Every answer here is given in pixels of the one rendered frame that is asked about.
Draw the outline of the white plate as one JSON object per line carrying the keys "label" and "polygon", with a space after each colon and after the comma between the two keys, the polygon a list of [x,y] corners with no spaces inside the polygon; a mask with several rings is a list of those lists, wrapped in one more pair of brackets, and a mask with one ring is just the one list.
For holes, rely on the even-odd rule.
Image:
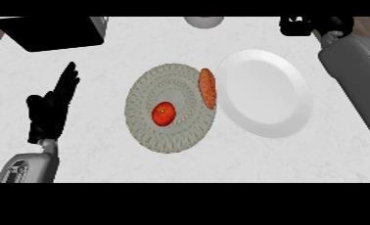
{"label": "white plate", "polygon": [[311,88],[293,64],[264,50],[233,53],[216,68],[219,107],[239,127],[264,138],[286,138],[305,127]]}

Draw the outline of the black flat appliance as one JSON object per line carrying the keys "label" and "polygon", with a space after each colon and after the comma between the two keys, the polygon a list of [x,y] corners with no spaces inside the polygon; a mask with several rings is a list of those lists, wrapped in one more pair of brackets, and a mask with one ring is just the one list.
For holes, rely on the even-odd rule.
{"label": "black flat appliance", "polygon": [[108,17],[0,17],[0,30],[30,52],[101,45]]}

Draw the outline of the red tomato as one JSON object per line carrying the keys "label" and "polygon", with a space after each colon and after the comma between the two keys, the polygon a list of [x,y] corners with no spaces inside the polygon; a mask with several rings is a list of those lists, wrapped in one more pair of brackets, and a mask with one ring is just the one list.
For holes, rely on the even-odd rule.
{"label": "red tomato", "polygon": [[168,126],[176,117],[176,109],[169,102],[162,102],[154,107],[153,121],[157,126]]}

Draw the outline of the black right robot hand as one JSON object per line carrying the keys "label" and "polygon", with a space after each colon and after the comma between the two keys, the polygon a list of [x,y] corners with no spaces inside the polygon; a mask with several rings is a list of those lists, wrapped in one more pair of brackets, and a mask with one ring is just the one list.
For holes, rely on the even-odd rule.
{"label": "black right robot hand", "polygon": [[310,36],[314,30],[324,36],[330,31],[339,31],[342,36],[353,33],[354,17],[281,17],[280,33],[286,36]]}

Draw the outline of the round grey woven placemat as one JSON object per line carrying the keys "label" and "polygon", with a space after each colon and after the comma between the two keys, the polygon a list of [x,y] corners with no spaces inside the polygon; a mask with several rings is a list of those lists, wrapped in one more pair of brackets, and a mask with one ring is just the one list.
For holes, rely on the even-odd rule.
{"label": "round grey woven placemat", "polygon": [[206,105],[200,72],[181,64],[148,70],[129,91],[126,125],[139,144],[163,154],[193,148],[206,137],[216,118],[216,106]]}

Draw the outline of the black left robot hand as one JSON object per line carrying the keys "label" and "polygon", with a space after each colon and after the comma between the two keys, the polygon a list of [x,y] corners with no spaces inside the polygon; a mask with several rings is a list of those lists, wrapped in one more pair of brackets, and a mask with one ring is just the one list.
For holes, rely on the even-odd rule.
{"label": "black left robot hand", "polygon": [[62,71],[55,89],[43,97],[28,96],[27,105],[31,120],[28,142],[31,144],[43,139],[57,140],[61,137],[79,83],[77,66],[71,62]]}

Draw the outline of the grey round bowl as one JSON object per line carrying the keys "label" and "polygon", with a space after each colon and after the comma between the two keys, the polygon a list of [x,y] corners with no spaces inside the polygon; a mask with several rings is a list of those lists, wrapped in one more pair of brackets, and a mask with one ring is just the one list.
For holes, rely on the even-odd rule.
{"label": "grey round bowl", "polygon": [[196,28],[209,29],[216,27],[224,21],[224,17],[185,17],[185,22]]}

